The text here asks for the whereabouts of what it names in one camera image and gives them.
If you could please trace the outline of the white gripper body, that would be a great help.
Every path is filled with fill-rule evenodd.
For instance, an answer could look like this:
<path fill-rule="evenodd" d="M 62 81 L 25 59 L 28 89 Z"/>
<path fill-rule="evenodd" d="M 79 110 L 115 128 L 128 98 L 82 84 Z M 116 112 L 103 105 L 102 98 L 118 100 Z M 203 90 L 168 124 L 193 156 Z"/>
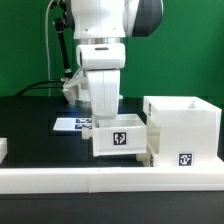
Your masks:
<path fill-rule="evenodd" d="M 80 44 L 76 47 L 76 56 L 79 67 L 86 73 L 92 114 L 96 118 L 115 118 L 125 46 L 122 43 Z"/>

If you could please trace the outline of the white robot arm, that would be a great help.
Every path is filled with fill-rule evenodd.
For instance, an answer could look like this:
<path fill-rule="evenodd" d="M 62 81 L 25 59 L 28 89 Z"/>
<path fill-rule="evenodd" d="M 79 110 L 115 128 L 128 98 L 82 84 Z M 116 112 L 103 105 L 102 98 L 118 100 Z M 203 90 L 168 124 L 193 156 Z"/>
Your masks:
<path fill-rule="evenodd" d="M 92 114 L 99 120 L 118 113 L 125 37 L 147 37 L 161 24 L 163 0 L 59 0 L 62 24 L 73 30 L 78 66 L 85 71 Z"/>

